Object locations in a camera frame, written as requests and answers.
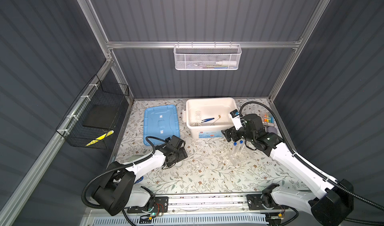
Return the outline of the white plastic storage bin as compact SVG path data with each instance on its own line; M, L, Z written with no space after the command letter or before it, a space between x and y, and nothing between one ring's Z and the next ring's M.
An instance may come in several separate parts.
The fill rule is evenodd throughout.
M222 130L234 126L230 112L237 109L233 98L190 99L183 110L183 121L191 137L209 139L223 137Z

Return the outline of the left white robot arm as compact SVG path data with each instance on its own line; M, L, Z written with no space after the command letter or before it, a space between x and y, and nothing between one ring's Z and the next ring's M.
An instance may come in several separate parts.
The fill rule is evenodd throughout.
M186 142L173 135L165 140L147 136L152 147L149 154L128 163L112 162L106 171L86 184L82 202L89 208L104 209L111 216L128 208L150 211L155 205L155 194L137 182L157 168L169 169L188 157Z

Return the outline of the clear test tube rack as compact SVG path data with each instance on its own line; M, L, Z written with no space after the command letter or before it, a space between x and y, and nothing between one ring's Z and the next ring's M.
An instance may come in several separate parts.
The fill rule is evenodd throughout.
M234 161L232 161L231 160L232 149L233 149L233 146L231 147L229 153L227 154L227 162L229 165L232 165L234 167L242 166L242 165L249 163L255 154L254 151L250 150L245 145L241 152L239 152L239 149L238 149L236 159Z

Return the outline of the blue plastic tweezers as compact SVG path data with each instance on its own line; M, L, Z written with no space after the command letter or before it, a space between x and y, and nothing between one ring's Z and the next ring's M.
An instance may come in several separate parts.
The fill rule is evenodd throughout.
M209 122L209 121L212 121L214 120L215 118L207 118L207 119L203 119L201 120L201 123L206 123L206 122Z

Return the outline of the blue plastic bin lid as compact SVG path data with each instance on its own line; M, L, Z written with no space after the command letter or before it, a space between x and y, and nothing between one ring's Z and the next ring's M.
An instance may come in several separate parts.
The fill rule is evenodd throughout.
M147 136L153 136L165 140L173 135L180 137L179 117L175 105L151 107L145 110L143 143Z

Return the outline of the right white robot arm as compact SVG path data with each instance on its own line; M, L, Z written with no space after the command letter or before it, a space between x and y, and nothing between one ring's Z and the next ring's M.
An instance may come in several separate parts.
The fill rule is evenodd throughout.
M354 199L348 194L353 190L351 183L338 182L289 148L282 137L264 127L257 114L242 116L238 110L233 110L229 118L233 127L222 130L228 142L243 140L245 144L251 143L250 150L259 150L282 164L310 190L303 193L285 188L281 183L272 183L262 191L259 199L266 209L283 206L303 211L323 226L338 226L353 211Z

